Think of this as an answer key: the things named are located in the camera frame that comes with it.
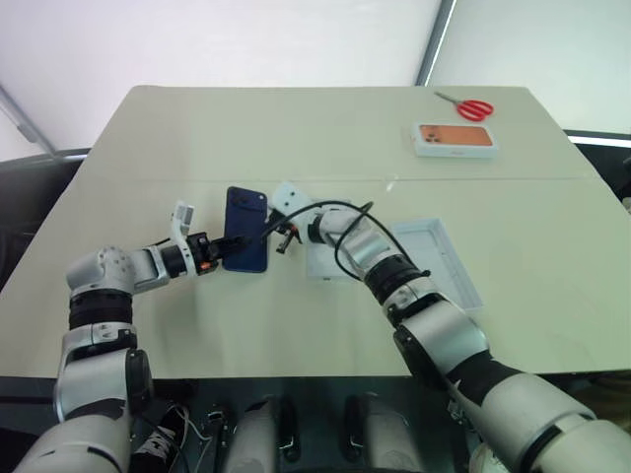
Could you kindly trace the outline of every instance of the scissors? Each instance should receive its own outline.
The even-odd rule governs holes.
[[[493,105],[486,101],[459,101],[440,92],[435,92],[434,94],[441,99],[455,103],[457,112],[470,121],[482,121],[494,110]]]

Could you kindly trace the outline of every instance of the plastic tray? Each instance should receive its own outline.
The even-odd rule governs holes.
[[[464,310],[472,311],[482,307],[482,299],[460,262],[440,219],[395,224],[390,229],[418,268],[432,272],[432,280],[439,291]],[[340,260],[348,267],[341,254]],[[323,244],[307,243],[307,275],[323,280],[350,281],[333,261],[333,250]]]

